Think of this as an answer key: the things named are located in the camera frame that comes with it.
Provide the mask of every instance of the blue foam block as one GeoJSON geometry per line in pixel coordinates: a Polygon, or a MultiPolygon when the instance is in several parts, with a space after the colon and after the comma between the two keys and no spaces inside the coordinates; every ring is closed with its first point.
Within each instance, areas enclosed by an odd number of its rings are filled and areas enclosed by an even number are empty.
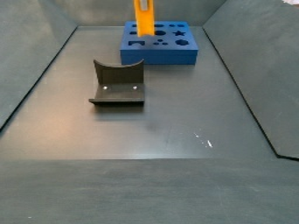
{"type": "Polygon", "coordinates": [[[145,60],[150,65],[194,65],[199,47],[186,22],[157,21],[154,36],[137,36],[137,22],[126,22],[122,64],[145,60]]]}

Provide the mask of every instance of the black plastic bracket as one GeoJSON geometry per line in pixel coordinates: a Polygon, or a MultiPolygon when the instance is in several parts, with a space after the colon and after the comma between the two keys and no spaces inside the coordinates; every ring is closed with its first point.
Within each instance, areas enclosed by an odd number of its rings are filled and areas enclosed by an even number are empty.
{"type": "Polygon", "coordinates": [[[145,61],[129,66],[109,66],[94,60],[98,73],[98,93],[94,104],[145,103],[145,61]]]}

